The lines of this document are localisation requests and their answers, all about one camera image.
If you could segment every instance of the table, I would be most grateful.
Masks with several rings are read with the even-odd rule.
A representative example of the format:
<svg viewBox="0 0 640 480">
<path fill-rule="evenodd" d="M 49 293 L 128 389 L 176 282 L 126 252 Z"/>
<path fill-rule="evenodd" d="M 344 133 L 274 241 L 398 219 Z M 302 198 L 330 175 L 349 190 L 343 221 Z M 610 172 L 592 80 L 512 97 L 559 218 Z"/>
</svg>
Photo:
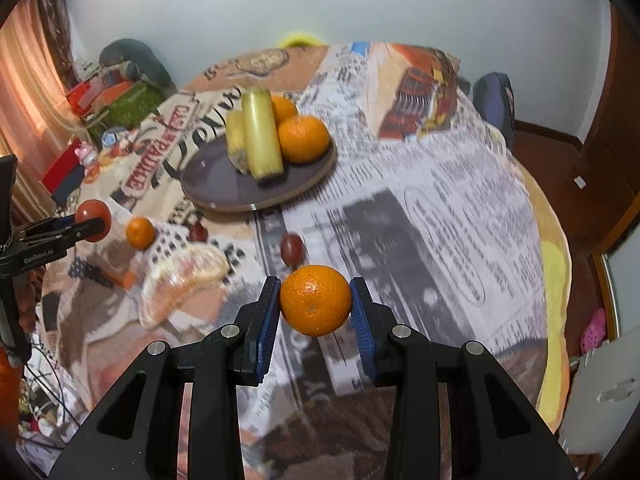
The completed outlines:
<svg viewBox="0 0 640 480">
<path fill-rule="evenodd" d="M 108 198 L 114 228 L 47 270 L 41 328 L 87 407 L 147 344 L 199 340 L 253 301 L 266 274 L 286 276 L 278 247 L 296 231 L 310 263 L 363 275 L 402 322 L 437 342 L 482 341 L 555 430 L 568 390 L 567 242 L 534 179 L 458 89 L 458 63 L 439 50 L 385 43 L 247 54 L 205 70 L 129 142 L 102 153 L 78 200 Z M 180 169 L 224 133 L 226 114 L 250 86 L 284 93 L 301 113 L 322 118 L 337 167 L 281 207 L 203 214 L 184 197 Z M 143 256 L 124 239 L 131 214 L 159 230 Z M 233 271 L 144 330 L 137 309 L 146 273 L 180 251 L 197 219 Z M 312 339 L 282 320 L 265 383 L 238 391 L 248 478 L 310 470 L 369 478 L 386 456 L 393 397 L 367 385 L 348 323 Z M 446 424 L 442 433 L 446 474 Z"/>
</svg>

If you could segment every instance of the purple plate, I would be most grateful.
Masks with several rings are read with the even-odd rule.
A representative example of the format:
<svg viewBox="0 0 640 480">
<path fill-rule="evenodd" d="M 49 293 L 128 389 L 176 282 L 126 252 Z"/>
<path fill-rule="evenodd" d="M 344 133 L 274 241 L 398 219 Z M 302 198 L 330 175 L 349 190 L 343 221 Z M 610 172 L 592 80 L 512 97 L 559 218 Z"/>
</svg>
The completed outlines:
<svg viewBox="0 0 640 480">
<path fill-rule="evenodd" d="M 269 185 L 258 184 L 250 175 L 236 171 L 226 156 L 226 139 L 204 144 L 187 163 L 180 176 L 184 194 L 196 206 L 236 213 L 271 207 L 304 193 L 329 173 L 335 163 L 332 142 L 326 153 L 305 165 L 286 164 L 285 173 Z"/>
</svg>

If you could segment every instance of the pink toy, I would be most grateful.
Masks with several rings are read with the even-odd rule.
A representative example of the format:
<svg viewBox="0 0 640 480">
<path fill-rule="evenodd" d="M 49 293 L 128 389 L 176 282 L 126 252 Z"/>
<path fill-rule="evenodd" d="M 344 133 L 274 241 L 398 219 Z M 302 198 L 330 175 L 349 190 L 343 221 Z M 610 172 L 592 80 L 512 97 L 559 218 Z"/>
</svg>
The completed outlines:
<svg viewBox="0 0 640 480">
<path fill-rule="evenodd" d="M 85 175 L 87 175 L 92 167 L 98 164 L 98 150 L 96 150 L 95 146 L 91 143 L 83 142 L 76 148 L 75 153 L 78 156 L 80 164 L 86 168 L 84 170 Z"/>
<path fill-rule="evenodd" d="M 603 308 L 599 308 L 580 338 L 580 353 L 586 354 L 599 347 L 607 336 L 607 318 Z"/>
</svg>

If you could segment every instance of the orange sleeve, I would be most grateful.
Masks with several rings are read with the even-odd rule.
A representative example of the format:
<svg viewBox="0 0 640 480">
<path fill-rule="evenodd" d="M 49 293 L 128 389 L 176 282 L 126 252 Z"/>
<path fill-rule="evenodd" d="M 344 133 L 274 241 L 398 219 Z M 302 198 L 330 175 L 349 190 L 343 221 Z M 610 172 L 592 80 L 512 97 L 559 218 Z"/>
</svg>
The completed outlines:
<svg viewBox="0 0 640 480">
<path fill-rule="evenodd" d="M 0 347 L 0 431 L 11 442 L 18 438 L 18 400 L 22 368 L 11 368 Z"/>
</svg>

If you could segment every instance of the triangular cutout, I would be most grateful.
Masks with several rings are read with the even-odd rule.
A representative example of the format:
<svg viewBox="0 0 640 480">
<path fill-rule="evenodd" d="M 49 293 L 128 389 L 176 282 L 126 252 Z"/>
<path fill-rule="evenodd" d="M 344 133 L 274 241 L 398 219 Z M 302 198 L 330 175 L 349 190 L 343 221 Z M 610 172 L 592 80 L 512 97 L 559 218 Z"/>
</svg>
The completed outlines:
<svg viewBox="0 0 640 480">
<path fill-rule="evenodd" d="M 136 423 L 136 414 L 145 388 L 146 376 L 137 374 L 127 385 L 122 395 L 109 407 L 100 423 L 98 432 L 129 440 Z"/>
<path fill-rule="evenodd" d="M 484 376 L 489 403 L 494 415 L 495 433 L 500 439 L 526 434 L 531 431 L 529 421 L 520 412 L 511 397 L 492 374 Z"/>
</svg>

